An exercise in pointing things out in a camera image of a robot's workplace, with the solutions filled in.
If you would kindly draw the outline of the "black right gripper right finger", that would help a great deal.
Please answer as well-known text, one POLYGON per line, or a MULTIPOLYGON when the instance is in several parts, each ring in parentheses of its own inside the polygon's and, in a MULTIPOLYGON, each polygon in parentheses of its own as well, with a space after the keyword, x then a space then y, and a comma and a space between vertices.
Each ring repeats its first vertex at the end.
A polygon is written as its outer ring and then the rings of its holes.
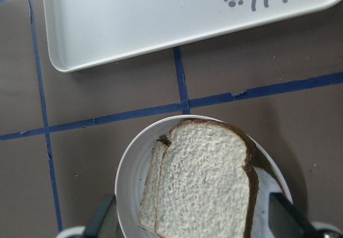
POLYGON ((277 238, 322 237, 322 232, 280 192, 269 194, 269 229, 277 238))

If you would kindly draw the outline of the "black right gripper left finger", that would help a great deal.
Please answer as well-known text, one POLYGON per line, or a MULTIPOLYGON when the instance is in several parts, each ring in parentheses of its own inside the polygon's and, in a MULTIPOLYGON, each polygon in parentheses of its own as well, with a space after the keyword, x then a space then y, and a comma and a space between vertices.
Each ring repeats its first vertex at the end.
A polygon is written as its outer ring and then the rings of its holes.
POLYGON ((84 230, 84 237, 117 237, 117 207, 114 195, 106 195, 84 230))

